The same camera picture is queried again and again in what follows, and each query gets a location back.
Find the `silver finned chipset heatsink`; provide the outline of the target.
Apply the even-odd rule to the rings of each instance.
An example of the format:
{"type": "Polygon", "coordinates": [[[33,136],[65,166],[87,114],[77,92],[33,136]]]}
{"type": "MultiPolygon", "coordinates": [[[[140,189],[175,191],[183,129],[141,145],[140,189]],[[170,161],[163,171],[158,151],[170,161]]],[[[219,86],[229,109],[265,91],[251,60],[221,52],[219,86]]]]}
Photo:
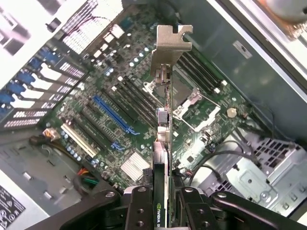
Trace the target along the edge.
{"type": "Polygon", "coordinates": [[[142,178],[143,169],[149,167],[149,163],[139,153],[134,152],[120,168],[131,180],[136,182],[142,178]]]}

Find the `metal disk bay cage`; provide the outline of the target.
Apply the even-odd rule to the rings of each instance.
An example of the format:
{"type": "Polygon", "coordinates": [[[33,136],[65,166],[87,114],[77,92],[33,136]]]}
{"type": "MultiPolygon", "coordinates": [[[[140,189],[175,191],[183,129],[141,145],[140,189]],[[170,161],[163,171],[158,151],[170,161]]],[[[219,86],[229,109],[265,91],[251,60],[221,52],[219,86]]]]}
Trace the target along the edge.
{"type": "Polygon", "coordinates": [[[261,167],[235,155],[221,155],[200,168],[192,185],[210,196],[228,191],[283,216],[307,201],[307,151],[293,142],[243,133],[261,167]]]}

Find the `green motherboard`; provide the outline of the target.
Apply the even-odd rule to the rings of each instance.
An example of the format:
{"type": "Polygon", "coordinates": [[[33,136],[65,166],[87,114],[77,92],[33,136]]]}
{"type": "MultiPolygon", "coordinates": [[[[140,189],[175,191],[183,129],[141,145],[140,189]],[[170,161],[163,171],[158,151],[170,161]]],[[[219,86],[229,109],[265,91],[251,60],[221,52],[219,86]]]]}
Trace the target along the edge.
{"type": "MultiPolygon", "coordinates": [[[[128,186],[137,185],[142,181],[131,180],[122,170],[121,165],[134,153],[139,153],[151,165],[152,142],[156,140],[156,128],[150,127],[134,111],[128,107],[116,95],[115,85],[124,81],[127,76],[138,88],[143,90],[143,83],[154,80],[150,76],[151,51],[155,47],[156,27],[160,23],[159,16],[152,8],[147,6],[131,6],[123,10],[113,21],[118,24],[125,18],[130,18],[133,24],[124,30],[124,35],[119,39],[114,38],[111,43],[104,40],[105,35],[111,33],[111,29],[105,29],[85,50],[77,49],[80,54],[80,62],[89,69],[89,74],[72,95],[59,103],[46,117],[46,128],[52,127],[60,134],[60,126],[67,124],[81,134],[88,142],[98,150],[98,155],[91,159],[80,158],[69,152],[69,148],[61,143],[61,137],[53,142],[41,134],[37,143],[58,149],[71,156],[79,165],[80,170],[76,174],[74,183],[80,188],[92,188],[100,180],[109,182],[115,189],[122,190],[128,186]],[[100,47],[108,44],[105,51],[100,47]],[[93,54],[100,50],[102,54],[95,58],[93,54]],[[119,101],[129,114],[136,120],[132,123],[119,109],[106,98],[100,90],[107,91],[115,100],[119,101]],[[133,127],[140,135],[126,133],[103,109],[93,100],[97,95],[111,107],[129,126],[133,127]],[[100,135],[88,121],[79,114],[84,110],[91,116],[112,138],[114,144],[100,135]],[[74,126],[73,118],[80,120],[87,127],[95,131],[103,138],[107,150],[97,147],[81,130],[74,126]]],[[[199,86],[189,78],[187,73],[176,64],[173,71],[178,69],[193,84],[192,88],[199,86]]],[[[214,90],[214,94],[207,94],[200,90],[201,94],[208,97],[220,106],[220,111],[215,115],[215,120],[204,127],[200,132],[194,132],[182,121],[173,119],[173,167],[180,170],[185,177],[190,177],[204,154],[214,152],[216,147],[228,136],[234,133],[240,124],[247,118],[250,108],[244,98],[225,81],[224,86],[214,90]],[[229,118],[226,115],[228,108],[237,109],[237,116],[229,118]]],[[[203,100],[184,115],[184,120],[191,126],[197,127],[202,121],[209,118],[215,109],[215,105],[203,100]]]]}

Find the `long black expansion slot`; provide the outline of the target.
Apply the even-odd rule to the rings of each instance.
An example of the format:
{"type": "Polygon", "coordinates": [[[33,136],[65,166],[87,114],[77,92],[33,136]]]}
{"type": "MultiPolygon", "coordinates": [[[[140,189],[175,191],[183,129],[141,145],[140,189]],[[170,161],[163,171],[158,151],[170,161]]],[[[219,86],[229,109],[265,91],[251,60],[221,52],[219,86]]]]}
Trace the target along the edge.
{"type": "Polygon", "coordinates": [[[107,91],[105,91],[104,89],[100,90],[101,93],[106,97],[108,98],[118,109],[119,111],[121,111],[126,117],[129,118],[129,120],[132,122],[132,123],[135,123],[136,120],[129,114],[129,112],[123,107],[123,105],[115,100],[114,97],[112,97],[107,91]]]}
{"type": "Polygon", "coordinates": [[[97,147],[101,150],[107,150],[107,145],[103,141],[103,138],[98,135],[95,131],[87,127],[80,120],[73,118],[74,126],[81,130],[97,147]]]}
{"type": "Polygon", "coordinates": [[[88,123],[90,123],[91,126],[93,126],[100,133],[100,135],[104,136],[110,144],[115,143],[115,139],[112,138],[107,132],[105,132],[102,129],[102,127],[91,116],[89,116],[84,110],[81,110],[79,114],[83,116],[88,121],[88,123]]]}

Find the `white PCI expansion slot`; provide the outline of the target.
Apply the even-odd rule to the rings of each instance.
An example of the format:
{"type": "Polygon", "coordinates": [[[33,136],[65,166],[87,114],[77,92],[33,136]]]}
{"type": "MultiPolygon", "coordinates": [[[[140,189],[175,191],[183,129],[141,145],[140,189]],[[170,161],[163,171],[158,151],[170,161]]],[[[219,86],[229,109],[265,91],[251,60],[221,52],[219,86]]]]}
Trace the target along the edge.
{"type": "Polygon", "coordinates": [[[73,151],[73,155],[80,158],[89,157],[91,159],[98,155],[95,149],[81,134],[67,124],[60,126],[61,143],[69,148],[69,152],[73,151]]]}

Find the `blue expansion slot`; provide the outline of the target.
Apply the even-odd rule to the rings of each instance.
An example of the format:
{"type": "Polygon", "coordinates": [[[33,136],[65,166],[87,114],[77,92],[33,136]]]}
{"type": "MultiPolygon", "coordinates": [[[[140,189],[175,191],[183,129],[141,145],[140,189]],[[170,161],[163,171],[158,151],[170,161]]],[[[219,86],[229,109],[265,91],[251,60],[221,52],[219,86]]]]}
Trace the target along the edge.
{"type": "Polygon", "coordinates": [[[140,132],[136,132],[133,127],[129,126],[115,111],[108,106],[108,104],[102,100],[99,96],[93,97],[94,102],[103,109],[126,133],[132,135],[140,135],[140,132]]]}

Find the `metal CPU socket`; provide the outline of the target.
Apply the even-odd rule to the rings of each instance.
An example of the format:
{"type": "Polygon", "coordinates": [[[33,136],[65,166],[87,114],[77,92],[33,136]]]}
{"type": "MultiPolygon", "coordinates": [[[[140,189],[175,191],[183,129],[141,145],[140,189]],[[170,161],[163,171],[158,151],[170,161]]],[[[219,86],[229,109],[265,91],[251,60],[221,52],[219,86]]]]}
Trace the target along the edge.
{"type": "Polygon", "coordinates": [[[170,79],[162,81],[162,78],[158,76],[151,82],[145,81],[143,83],[143,90],[157,103],[155,114],[158,123],[158,139],[173,134],[173,119],[182,121],[194,132],[200,132],[215,120],[215,115],[221,109],[220,106],[201,94],[199,88],[192,88],[192,86],[193,84],[178,69],[172,72],[170,79]],[[215,109],[207,120],[202,121],[197,127],[193,127],[184,120],[184,115],[203,100],[214,104],[215,109]]]}

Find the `white power connector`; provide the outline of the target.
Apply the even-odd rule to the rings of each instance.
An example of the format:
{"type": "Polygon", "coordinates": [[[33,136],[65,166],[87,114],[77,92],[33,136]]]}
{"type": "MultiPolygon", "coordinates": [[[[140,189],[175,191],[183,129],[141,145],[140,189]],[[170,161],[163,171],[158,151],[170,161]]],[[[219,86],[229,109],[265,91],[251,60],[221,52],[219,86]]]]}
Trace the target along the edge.
{"type": "Polygon", "coordinates": [[[52,127],[46,128],[42,134],[43,136],[49,138],[51,142],[58,140],[61,137],[58,131],[52,127]]]}

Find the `black white warning label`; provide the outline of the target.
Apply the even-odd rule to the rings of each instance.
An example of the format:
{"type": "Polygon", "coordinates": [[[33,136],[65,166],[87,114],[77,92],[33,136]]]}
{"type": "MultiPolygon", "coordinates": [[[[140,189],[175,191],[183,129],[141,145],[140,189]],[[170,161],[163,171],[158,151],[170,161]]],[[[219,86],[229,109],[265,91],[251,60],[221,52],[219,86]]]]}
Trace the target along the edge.
{"type": "Polygon", "coordinates": [[[0,185],[0,230],[7,229],[24,211],[25,207],[0,185]]]}

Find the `white case label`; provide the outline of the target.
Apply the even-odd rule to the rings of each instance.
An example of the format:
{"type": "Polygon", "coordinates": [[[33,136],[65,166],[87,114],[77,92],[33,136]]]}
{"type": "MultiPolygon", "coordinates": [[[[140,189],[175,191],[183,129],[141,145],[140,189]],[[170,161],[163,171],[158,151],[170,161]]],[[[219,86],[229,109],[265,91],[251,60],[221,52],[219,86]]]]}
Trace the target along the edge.
{"type": "Polygon", "coordinates": [[[233,46],[246,58],[249,59],[252,57],[252,54],[238,41],[236,40],[233,43],[233,46]]]}

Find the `silver PC case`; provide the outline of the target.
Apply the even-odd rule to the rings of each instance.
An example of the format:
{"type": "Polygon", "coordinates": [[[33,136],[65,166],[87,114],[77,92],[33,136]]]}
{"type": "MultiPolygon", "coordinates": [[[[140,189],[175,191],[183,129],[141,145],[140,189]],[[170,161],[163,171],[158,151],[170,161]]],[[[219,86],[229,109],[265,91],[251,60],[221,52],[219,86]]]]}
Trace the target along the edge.
{"type": "MultiPolygon", "coordinates": [[[[31,230],[31,226],[104,190],[107,185],[115,189],[104,180],[92,188],[78,187],[73,181],[80,165],[68,154],[37,141],[47,127],[46,117],[89,74],[77,49],[85,50],[105,29],[112,29],[116,17],[131,6],[152,8],[159,16],[158,25],[170,25],[175,33],[180,25],[192,25],[193,32],[184,34],[183,40],[191,42],[192,49],[195,47],[227,77],[250,108],[237,130],[214,152],[204,154],[190,177],[179,170],[184,186],[205,194],[192,185],[193,179],[200,168],[208,168],[207,161],[221,155],[246,158],[261,167],[244,132],[293,142],[307,151],[307,39],[304,38],[307,21],[287,23],[271,19],[257,0],[0,0],[0,92],[15,99],[10,104],[0,104],[12,107],[0,122],[0,185],[25,207],[5,230],[31,230]],[[54,18],[61,25],[51,33],[45,24],[54,18]],[[252,54],[251,58],[246,59],[233,46],[236,40],[252,54]],[[43,47],[58,54],[57,64],[43,60],[38,53],[43,47]],[[27,65],[34,57],[43,60],[41,71],[27,65]],[[77,78],[60,70],[65,62],[82,70],[84,75],[77,78]],[[35,82],[25,84],[17,80],[19,71],[31,73],[35,82]],[[57,93],[60,86],[68,86],[67,78],[79,82],[69,93],[57,93]],[[16,95],[7,90],[6,85],[11,81],[24,86],[26,91],[16,95]],[[48,100],[53,94],[58,95],[57,101],[48,100]],[[41,108],[46,102],[56,106],[41,108]]],[[[115,191],[123,195],[132,186],[115,191]]],[[[294,221],[294,230],[307,230],[307,222],[299,221],[304,215],[307,215],[307,201],[284,217],[294,221]]]]}

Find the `small black box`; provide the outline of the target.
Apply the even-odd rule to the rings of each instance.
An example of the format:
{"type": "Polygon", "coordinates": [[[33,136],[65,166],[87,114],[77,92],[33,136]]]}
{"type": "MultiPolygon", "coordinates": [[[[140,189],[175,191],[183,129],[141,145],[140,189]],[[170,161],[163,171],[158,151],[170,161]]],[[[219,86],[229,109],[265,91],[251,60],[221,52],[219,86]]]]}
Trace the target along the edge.
{"type": "Polygon", "coordinates": [[[58,18],[54,18],[50,23],[45,24],[47,30],[51,33],[55,32],[60,25],[61,21],[58,18]]]}

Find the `round grey orange-rimmed object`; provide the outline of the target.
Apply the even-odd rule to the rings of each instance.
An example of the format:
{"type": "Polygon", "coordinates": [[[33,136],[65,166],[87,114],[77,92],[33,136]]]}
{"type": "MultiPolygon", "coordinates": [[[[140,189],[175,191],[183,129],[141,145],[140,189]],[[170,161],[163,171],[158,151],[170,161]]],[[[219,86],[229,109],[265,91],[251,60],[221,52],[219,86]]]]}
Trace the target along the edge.
{"type": "Polygon", "coordinates": [[[307,0],[257,0],[271,18],[287,23],[307,21],[307,0]]]}

